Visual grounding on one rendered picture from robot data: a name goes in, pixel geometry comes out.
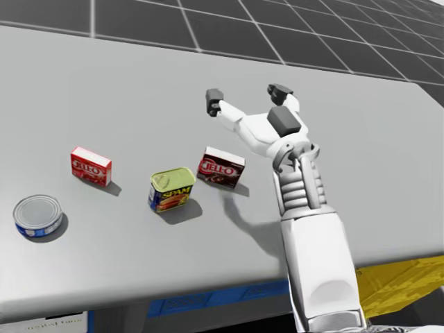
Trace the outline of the brown and white carton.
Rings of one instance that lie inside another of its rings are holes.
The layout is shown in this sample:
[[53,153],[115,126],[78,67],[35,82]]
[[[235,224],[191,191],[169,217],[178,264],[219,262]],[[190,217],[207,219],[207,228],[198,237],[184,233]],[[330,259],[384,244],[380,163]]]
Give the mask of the brown and white carton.
[[200,160],[196,177],[205,182],[234,189],[245,169],[243,157],[207,146]]

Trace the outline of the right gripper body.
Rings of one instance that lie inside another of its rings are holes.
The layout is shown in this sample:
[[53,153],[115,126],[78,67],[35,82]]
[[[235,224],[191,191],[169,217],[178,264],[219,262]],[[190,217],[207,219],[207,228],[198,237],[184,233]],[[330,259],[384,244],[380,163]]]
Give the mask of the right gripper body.
[[253,153],[263,157],[275,157],[288,144],[297,151],[311,146],[308,127],[296,112],[285,106],[273,107],[268,113],[246,115],[234,125],[234,131]]

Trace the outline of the white box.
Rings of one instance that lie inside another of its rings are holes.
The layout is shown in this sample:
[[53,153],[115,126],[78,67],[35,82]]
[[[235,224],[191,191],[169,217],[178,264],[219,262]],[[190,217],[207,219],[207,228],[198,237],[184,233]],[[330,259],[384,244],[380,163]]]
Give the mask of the white box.
[[87,333],[88,312],[0,325],[0,333]]

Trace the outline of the yellow box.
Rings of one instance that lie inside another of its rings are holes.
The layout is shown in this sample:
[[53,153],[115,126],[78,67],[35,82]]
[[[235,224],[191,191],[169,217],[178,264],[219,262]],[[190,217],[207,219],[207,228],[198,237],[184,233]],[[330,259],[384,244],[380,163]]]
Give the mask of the yellow box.
[[396,311],[444,285],[444,255],[361,267],[356,270],[366,318]]

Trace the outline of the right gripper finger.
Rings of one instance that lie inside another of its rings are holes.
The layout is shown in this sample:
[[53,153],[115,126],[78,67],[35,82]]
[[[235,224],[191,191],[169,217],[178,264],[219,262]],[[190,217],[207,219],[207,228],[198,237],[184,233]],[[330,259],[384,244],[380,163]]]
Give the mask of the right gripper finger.
[[205,93],[206,109],[209,116],[215,118],[226,129],[235,133],[245,133],[248,129],[244,118],[246,114],[224,101],[219,89],[208,89]]
[[267,92],[275,105],[285,106],[295,113],[300,112],[300,102],[288,87],[273,83],[268,85]]

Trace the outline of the green and blue rectangular can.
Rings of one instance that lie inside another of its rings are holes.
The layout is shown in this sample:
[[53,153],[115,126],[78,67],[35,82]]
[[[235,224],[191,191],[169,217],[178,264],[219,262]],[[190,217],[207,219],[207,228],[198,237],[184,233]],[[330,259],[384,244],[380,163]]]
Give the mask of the green and blue rectangular can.
[[148,197],[150,208],[165,212],[187,204],[196,177],[187,167],[154,173]]

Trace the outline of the blue flat can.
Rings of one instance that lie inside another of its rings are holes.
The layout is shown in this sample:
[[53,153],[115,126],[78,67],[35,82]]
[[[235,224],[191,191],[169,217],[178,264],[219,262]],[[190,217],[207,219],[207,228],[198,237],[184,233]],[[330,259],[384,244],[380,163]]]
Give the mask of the blue flat can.
[[36,194],[21,199],[14,207],[12,216],[21,235],[40,238],[50,235],[60,227],[63,211],[56,198]]

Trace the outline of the blue box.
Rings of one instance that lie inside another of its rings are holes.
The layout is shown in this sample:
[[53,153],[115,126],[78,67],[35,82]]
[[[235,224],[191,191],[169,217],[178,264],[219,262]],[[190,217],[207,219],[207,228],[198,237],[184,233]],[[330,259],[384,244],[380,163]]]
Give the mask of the blue box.
[[156,318],[184,311],[231,305],[260,298],[280,296],[289,293],[288,280],[277,280],[260,284],[243,285],[154,300],[148,308],[147,318]]

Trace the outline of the red and white carton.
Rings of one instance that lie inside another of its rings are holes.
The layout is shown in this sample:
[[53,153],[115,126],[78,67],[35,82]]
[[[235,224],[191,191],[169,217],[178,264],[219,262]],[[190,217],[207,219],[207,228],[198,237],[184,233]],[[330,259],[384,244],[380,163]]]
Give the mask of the red and white carton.
[[78,178],[107,187],[112,178],[112,161],[77,146],[71,152],[71,172]]

